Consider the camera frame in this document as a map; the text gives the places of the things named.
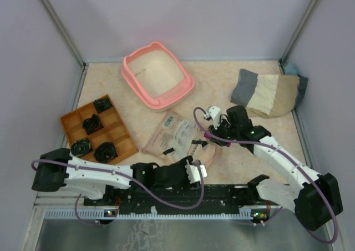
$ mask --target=table surface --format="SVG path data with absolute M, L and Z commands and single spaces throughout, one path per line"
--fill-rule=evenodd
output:
M 193 120 L 192 110 L 199 106 L 218 106 L 225 112 L 235 106 L 229 102 L 236 86 L 239 70 L 244 68 L 258 74 L 280 74 L 276 61 L 203 61 L 183 62 L 184 67 L 196 80 L 194 90 L 172 110 L 184 118 Z M 116 109 L 130 131 L 139 149 L 144 147 L 162 121 L 166 112 L 154 112 L 136 96 L 121 75 L 122 63 L 91 63 L 85 78 L 78 106 L 85 105 L 109 94 Z M 279 118 L 252 118 L 254 125 L 262 125 L 276 137 L 279 144 L 304 162 L 304 156 L 292 113 Z M 121 165 L 137 162 L 167 162 L 141 151 L 122 161 Z M 207 184 L 244 184 L 252 178 L 265 174 L 286 183 L 265 161 L 254 157 L 246 148 L 232 145 L 208 168 Z

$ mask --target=black object in tray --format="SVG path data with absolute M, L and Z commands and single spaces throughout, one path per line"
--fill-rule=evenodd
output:
M 72 144 L 70 151 L 78 158 L 89 154 L 93 150 L 89 138 L 84 138 Z
M 97 162 L 106 164 L 118 155 L 115 145 L 112 142 L 105 142 L 99 145 L 99 147 L 95 150 L 94 156 Z
M 83 128 L 85 129 L 86 133 L 92 134 L 97 132 L 98 130 L 104 128 L 99 116 L 93 114 L 91 118 L 87 118 L 83 121 Z
M 101 113 L 111 108 L 112 104 L 108 98 L 97 99 L 94 101 L 94 107 L 98 113 Z

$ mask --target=wire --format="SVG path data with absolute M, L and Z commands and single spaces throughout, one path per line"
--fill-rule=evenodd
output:
M 78 213 L 78 203 L 79 203 L 79 199 L 80 199 L 81 197 L 82 197 L 82 194 L 79 194 L 78 197 L 77 197 L 77 199 L 76 199 L 76 201 L 75 201 L 75 205 L 74 205 L 74 213 L 75 213 L 76 218 L 77 218 L 80 222 L 82 222 L 82 223 L 84 223 L 84 224 L 86 224 L 86 225 L 100 225 L 100 223 L 97 222 L 97 221 L 95 221 L 95 223 L 86 222 L 86 221 L 84 221 L 81 217 L 79 217 L 79 213 Z
M 68 168 L 74 168 L 74 169 L 83 169 L 83 170 L 92 170 L 94 172 L 106 172 L 106 173 L 110 173 L 112 174 L 113 171 L 110 169 L 100 169 L 100 168 L 92 168 L 92 167 L 86 167 L 86 166 L 78 166 L 76 167 L 75 165 L 71 165 L 68 163 L 63 163 L 63 162 L 59 162 L 59 161 L 54 161 L 54 160 L 49 160 L 49 159 L 36 159 L 31 163 L 31 167 L 34 170 L 37 170 L 37 168 L 34 166 L 36 163 L 49 163 L 49 164 L 55 164 L 55 165 L 59 165 L 59 166 L 63 166 L 63 167 L 68 167 Z M 162 204 L 168 205 L 172 208 L 177 208 L 177 209 L 181 209 L 181 210 L 190 210 L 190 209 L 194 209 L 197 208 L 201 203 L 202 200 L 204 198 L 204 194 L 205 194 L 205 185 L 204 185 L 204 177 L 200 168 L 199 164 L 196 164 L 197 169 L 199 171 L 199 175 L 200 175 L 200 182 L 201 182 L 201 194 L 200 194 L 200 198 L 199 200 L 191 205 L 191 206 L 183 206 L 183 205 L 175 205 L 172 203 L 169 203 L 167 201 L 162 200 L 161 198 L 157 197 L 154 193 L 152 193 L 143 183 L 141 183 L 140 181 L 134 179 L 131 176 L 128 176 L 124 173 L 121 172 L 115 172 L 115 174 L 122 176 L 124 178 L 127 178 L 129 180 L 131 180 L 132 182 L 136 183 L 137 185 L 141 186 L 143 188 L 143 190 L 145 190 L 151 197 L 153 197 L 155 200 L 159 201 Z
M 117 197 L 116 203 L 115 203 L 115 209 L 116 209 L 116 215 L 118 214 L 118 209 L 121 207 L 121 198 Z
M 200 127 L 200 129 L 202 131 L 204 131 L 207 135 L 209 135 L 211 138 L 215 138 L 219 141 L 222 141 L 222 142 L 226 142 L 226 143 L 232 143 L 232 144 L 255 144 L 255 145 L 261 145 L 263 147 L 267 147 L 269 149 L 272 149 L 272 150 L 275 150 L 277 152 L 279 152 L 280 154 L 282 154 L 285 158 L 287 158 L 295 167 L 298 166 L 298 164 L 288 155 L 286 154 L 285 152 L 283 152 L 282 150 L 279 150 L 277 149 L 276 147 L 273 147 L 271 145 L 268 145 L 268 144 L 264 144 L 264 143 L 260 143 L 260 142 L 254 142 L 254 141 L 236 141 L 236 140 L 228 140 L 228 139 L 223 139 L 223 138 L 220 138 L 218 136 L 215 136 L 213 134 L 211 134 L 208 130 L 206 130 L 202 125 L 201 123 L 199 122 L 199 120 L 197 119 L 197 116 L 196 116 L 196 111 L 202 111 L 204 114 L 206 114 L 205 110 L 201 107 L 196 107 L 194 109 L 194 119 L 195 119 L 195 122 L 196 124 Z M 320 197 L 322 198 L 322 200 L 324 201 L 326 207 L 328 208 L 328 211 L 332 217 L 332 220 L 333 220 L 333 225 L 334 225 L 334 235 L 333 235 L 333 238 L 329 241 L 326 241 L 326 240 L 323 240 L 321 238 L 319 238 L 318 236 L 314 235 L 310 230 L 306 229 L 306 231 L 316 240 L 324 243 L 324 244 L 333 244 L 337 238 L 338 238 L 338 235 L 339 235 L 339 229 L 338 229 L 338 222 L 337 222 L 337 219 L 335 217 L 335 214 L 334 214 L 334 211 L 331 207 L 331 205 L 329 204 L 329 201 L 328 199 L 326 198 L 326 196 L 323 194 L 323 192 L 321 191 L 321 189 L 318 187 L 318 185 L 312 180 L 312 178 L 301 168 L 301 167 L 297 167 L 297 169 L 303 174 L 303 176 L 305 176 L 305 178 L 313 185 L 313 187 L 316 189 L 316 191 L 318 192 L 318 194 L 320 195 Z
M 271 206 L 270 206 L 270 201 L 267 201 L 267 208 L 266 208 L 266 214 L 269 215 L 270 214 L 270 210 L 271 210 Z

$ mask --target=metal frame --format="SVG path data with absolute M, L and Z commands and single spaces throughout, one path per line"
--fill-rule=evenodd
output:
M 21 251 L 34 251 L 36 249 L 40 230 L 42 228 L 47 208 L 33 208 L 28 222 L 25 238 L 22 242 Z
M 88 72 L 88 66 L 84 66 L 83 70 L 77 80 L 77 86 L 75 88 L 75 92 L 73 94 L 73 98 L 72 101 L 69 105 L 68 111 L 67 112 L 71 112 L 73 110 L 75 110 L 78 106 L 79 103 L 79 99 L 80 99 L 80 95 L 82 94 L 82 90 L 83 90 L 83 86 L 84 86 L 84 81 L 85 78 L 87 76 L 87 72 Z M 58 139 L 58 144 L 57 147 L 66 147 L 67 146 L 67 139 L 65 137 L 65 133 L 64 131 L 62 132 L 62 135 L 59 137 Z
M 39 0 L 41 4 L 43 5 L 45 11 L 48 13 L 49 18 L 53 22 L 53 25 L 57 29 L 57 32 L 60 34 L 60 36 L 63 38 L 64 43 L 67 45 L 69 48 L 71 54 L 73 57 L 77 60 L 79 65 L 84 68 L 85 67 L 85 62 L 79 52 L 78 47 L 75 45 L 75 42 L 73 41 L 72 37 L 68 33 L 68 31 L 65 29 L 63 22 L 59 19 L 57 13 L 55 12 L 54 8 L 52 7 L 51 3 L 49 0 Z
M 307 22 L 309 21 L 310 16 L 313 14 L 314 10 L 316 9 L 316 7 L 318 6 L 320 1 L 321 0 L 311 0 L 310 1 L 305 13 L 303 14 L 303 17 L 302 17 L 300 23 L 298 24 L 295 32 L 292 35 L 290 42 L 288 43 L 284 53 L 282 54 L 282 57 L 280 59 L 282 65 L 287 63 L 287 60 L 290 57 L 290 54 L 293 51 L 295 45 L 297 44 L 298 39 L 300 38 L 303 30 L 305 29 L 305 26 L 307 25 Z
M 283 64 L 282 64 L 281 60 L 279 61 L 278 65 L 279 65 L 281 74 L 285 74 L 283 71 Z M 295 121 L 296 130 L 298 133 L 298 137 L 300 139 L 301 148 L 303 151 L 303 155 L 305 156 L 306 163 L 311 168 L 317 170 L 317 165 L 315 164 L 315 159 L 314 159 L 314 156 L 313 156 L 312 151 L 310 149 L 310 142 L 308 140 L 307 133 L 306 133 L 305 127 L 303 125 L 302 118 L 298 114 L 297 109 L 292 110 L 292 115 L 293 115 L 293 120 Z M 348 240 L 347 233 L 344 229 L 342 216 L 341 215 L 337 216 L 337 220 L 338 220 L 338 226 L 339 226 L 339 237 L 338 237 L 338 240 L 334 244 L 332 244 L 332 249 L 334 251 L 351 251 L 352 250 L 351 244 Z M 333 237 L 333 233 L 334 233 L 332 221 L 326 223 L 325 230 L 326 230 L 329 238 L 331 239 Z

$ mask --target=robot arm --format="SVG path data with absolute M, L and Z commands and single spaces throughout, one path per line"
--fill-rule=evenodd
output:
M 285 185 L 268 176 L 258 176 L 250 181 L 249 185 L 257 190 L 260 199 L 273 201 L 294 212 L 298 220 L 310 230 L 319 228 L 321 224 L 329 221 L 331 217 L 328 209 L 310 181 L 298 170 L 301 167 L 325 194 L 335 215 L 343 211 L 338 183 L 334 176 L 329 173 L 321 175 L 289 154 L 263 126 L 253 126 L 243 106 L 229 108 L 226 112 L 225 119 L 220 108 L 208 107 L 205 119 L 213 120 L 213 125 L 209 126 L 211 134 L 223 139 L 260 142 L 276 148 L 273 150 L 257 144 L 241 144 L 256 157 L 265 160 L 289 183 Z M 223 141 L 211 138 L 208 134 L 205 136 L 216 144 L 229 146 Z M 286 153 L 297 165 L 293 165 L 277 150 Z
M 265 175 L 260 175 L 242 186 L 205 185 L 203 200 L 196 209 L 174 209 L 152 199 L 130 179 L 145 185 L 160 199 L 191 205 L 191 202 L 195 203 L 202 194 L 202 189 L 199 188 L 200 173 L 191 156 L 162 167 L 156 163 L 107 165 L 71 157 L 69 149 L 61 148 L 40 158 L 66 163 L 65 166 L 40 163 L 32 189 L 39 192 L 75 191 L 86 196 L 84 205 L 114 205 L 115 198 L 118 197 L 122 199 L 120 214 L 146 214 L 155 207 L 159 214 L 167 215 L 238 215 L 241 206 L 265 204 L 265 201 L 269 200 L 294 212 L 307 229 L 316 230 L 328 222 L 331 216 L 314 186 L 298 170 L 302 167 L 326 196 L 335 215 L 343 211 L 336 178 L 329 173 L 321 175 L 290 155 L 263 126 L 253 126 L 244 107 L 232 107 L 227 110 L 227 115 L 222 115 L 220 108 L 212 106 L 207 109 L 205 118 L 213 121 L 213 125 L 209 126 L 212 135 L 223 139 L 272 145 L 290 156 L 297 163 L 296 166 L 276 150 L 248 142 L 241 144 L 252 154 L 265 160 L 289 185 L 281 184 Z M 227 145 L 215 138 L 211 138 L 211 141 L 221 146 Z M 201 165 L 200 169 L 205 178 L 205 167 Z
M 39 163 L 32 189 L 39 192 L 72 191 L 98 201 L 104 198 L 107 187 L 128 190 L 134 185 L 130 179 L 116 172 L 134 178 L 148 188 L 189 187 L 201 181 L 192 157 L 159 167 L 156 163 L 137 163 L 132 166 L 99 164 L 71 157 L 69 153 L 69 149 L 60 148 L 42 155 L 40 159 L 64 162 L 68 166 Z M 202 176 L 207 177 L 204 165 L 200 165 L 200 170 Z

